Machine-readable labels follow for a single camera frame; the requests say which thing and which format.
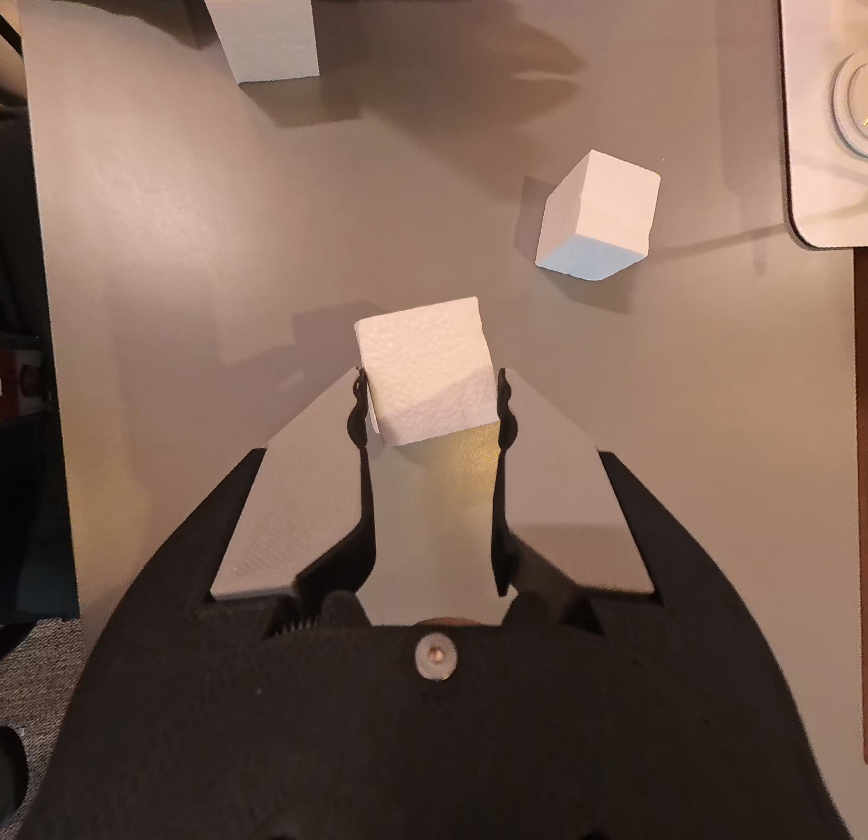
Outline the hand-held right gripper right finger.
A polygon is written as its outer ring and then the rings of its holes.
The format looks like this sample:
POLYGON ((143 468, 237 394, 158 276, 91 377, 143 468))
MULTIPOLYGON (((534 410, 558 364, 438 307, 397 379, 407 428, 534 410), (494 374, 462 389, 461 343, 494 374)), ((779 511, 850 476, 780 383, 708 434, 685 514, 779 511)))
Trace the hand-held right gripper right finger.
POLYGON ((498 596, 540 596, 555 621, 591 598, 650 600, 655 585, 592 437, 513 369, 497 373, 496 410, 498 596))

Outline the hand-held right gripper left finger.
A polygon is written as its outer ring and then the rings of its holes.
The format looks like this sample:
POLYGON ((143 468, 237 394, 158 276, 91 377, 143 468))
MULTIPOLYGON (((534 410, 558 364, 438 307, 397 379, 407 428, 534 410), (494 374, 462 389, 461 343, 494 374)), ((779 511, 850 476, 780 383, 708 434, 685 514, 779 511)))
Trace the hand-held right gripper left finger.
POLYGON ((376 561, 367 377, 353 367, 266 445, 211 587, 217 601, 293 596, 320 609, 376 561))

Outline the white hard foam cube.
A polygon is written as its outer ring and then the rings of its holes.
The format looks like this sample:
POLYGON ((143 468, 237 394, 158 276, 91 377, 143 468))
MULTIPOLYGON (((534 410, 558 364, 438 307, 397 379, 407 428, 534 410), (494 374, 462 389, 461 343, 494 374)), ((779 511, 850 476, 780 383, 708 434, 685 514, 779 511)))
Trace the white hard foam cube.
POLYGON ((535 264, 600 282, 644 260, 660 175, 592 150, 548 195, 535 264))
POLYGON ((477 297, 354 325, 373 426, 387 447, 498 421, 496 375, 477 297))
POLYGON ((205 0, 237 84, 320 75, 311 0, 205 0))

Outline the white stand with wooden board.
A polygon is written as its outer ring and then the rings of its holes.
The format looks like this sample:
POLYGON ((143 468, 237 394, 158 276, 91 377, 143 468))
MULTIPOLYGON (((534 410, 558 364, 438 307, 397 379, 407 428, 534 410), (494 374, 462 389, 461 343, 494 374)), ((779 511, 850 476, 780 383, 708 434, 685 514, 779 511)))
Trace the white stand with wooden board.
POLYGON ((816 249, 867 246, 867 0, 778 0, 789 212, 816 249))

